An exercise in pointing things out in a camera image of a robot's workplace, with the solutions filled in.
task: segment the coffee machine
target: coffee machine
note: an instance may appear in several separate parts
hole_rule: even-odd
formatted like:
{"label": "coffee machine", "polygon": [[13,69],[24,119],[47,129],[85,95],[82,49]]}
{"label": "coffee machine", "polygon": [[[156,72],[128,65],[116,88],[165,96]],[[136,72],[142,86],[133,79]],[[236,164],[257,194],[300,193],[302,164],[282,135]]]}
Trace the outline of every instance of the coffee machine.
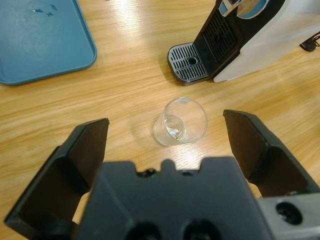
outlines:
{"label": "coffee machine", "polygon": [[261,70],[320,30],[319,0],[216,0],[194,42],[167,55],[183,85]]}

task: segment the wooden table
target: wooden table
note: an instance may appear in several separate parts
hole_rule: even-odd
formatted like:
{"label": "wooden table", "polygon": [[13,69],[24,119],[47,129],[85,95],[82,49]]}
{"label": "wooden table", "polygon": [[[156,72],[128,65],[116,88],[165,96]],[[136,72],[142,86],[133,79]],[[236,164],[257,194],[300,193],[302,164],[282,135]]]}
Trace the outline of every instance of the wooden table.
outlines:
{"label": "wooden table", "polygon": [[[270,67],[232,81],[181,86],[167,64],[168,50],[195,39],[213,1],[79,3],[98,49],[95,64],[34,83],[0,86],[1,220],[76,125],[105,117],[110,126],[104,160],[131,160],[142,171],[159,169],[164,159],[183,169],[197,168],[205,156],[230,156],[223,110],[253,113],[320,184],[319,49],[308,53],[297,47]],[[208,131],[198,143],[164,147],[154,140],[153,123],[177,96],[204,107]],[[0,239],[22,237],[1,224]]]}

